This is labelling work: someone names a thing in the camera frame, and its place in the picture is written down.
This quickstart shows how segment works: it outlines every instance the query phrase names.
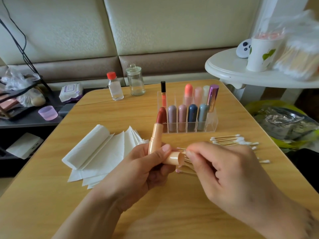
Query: stack of tissues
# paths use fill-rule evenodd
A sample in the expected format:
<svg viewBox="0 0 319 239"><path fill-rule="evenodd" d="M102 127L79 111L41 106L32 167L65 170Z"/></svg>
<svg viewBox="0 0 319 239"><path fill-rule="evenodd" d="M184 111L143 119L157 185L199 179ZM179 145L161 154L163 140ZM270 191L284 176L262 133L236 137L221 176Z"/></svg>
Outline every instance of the stack of tissues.
<svg viewBox="0 0 319 239"><path fill-rule="evenodd" d="M72 169L68 182L83 180L92 189L137 145L148 143L131 127L114 135L102 125L90 131L63 159Z"/></svg>

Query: purple plastic cup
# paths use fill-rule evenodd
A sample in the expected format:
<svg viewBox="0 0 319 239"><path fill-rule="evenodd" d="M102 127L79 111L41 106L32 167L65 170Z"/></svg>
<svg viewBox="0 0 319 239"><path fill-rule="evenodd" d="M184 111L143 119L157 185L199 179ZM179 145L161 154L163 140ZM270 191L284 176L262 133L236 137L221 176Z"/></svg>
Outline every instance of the purple plastic cup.
<svg viewBox="0 0 319 239"><path fill-rule="evenodd" d="M58 117L58 113L55 111L53 106L45 106L41 108L38 113L44 118L46 121L51 121L54 118Z"/></svg>

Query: glass jar lid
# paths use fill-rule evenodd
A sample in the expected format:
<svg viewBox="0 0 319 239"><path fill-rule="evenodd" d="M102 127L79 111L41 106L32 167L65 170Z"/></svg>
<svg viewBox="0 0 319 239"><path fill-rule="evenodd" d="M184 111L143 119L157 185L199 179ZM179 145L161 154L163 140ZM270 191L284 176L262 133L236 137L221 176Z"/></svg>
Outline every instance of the glass jar lid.
<svg viewBox="0 0 319 239"><path fill-rule="evenodd" d="M135 64L130 64L130 68L126 69L126 73L128 75L139 75L142 71L142 68L139 66L136 66Z"/></svg>

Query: white paper cup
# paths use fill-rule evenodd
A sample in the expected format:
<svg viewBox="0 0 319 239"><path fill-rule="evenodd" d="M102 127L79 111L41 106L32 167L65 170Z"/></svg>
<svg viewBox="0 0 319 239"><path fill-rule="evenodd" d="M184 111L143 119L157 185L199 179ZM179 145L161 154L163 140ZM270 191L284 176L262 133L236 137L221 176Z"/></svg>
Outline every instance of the white paper cup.
<svg viewBox="0 0 319 239"><path fill-rule="evenodd" d="M274 40L252 38L246 68L254 72L265 71L273 61L282 40L283 37Z"/></svg>

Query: person's right hand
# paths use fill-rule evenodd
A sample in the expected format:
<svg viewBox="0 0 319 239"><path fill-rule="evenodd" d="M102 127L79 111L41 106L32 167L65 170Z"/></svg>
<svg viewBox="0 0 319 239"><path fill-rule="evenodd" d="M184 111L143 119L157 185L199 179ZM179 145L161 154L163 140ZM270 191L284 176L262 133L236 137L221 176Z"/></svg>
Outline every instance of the person's right hand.
<svg viewBox="0 0 319 239"><path fill-rule="evenodd" d="M249 146L199 142L189 145L186 155L209 200L231 216L267 238L304 233L307 211L276 187Z"/></svg>

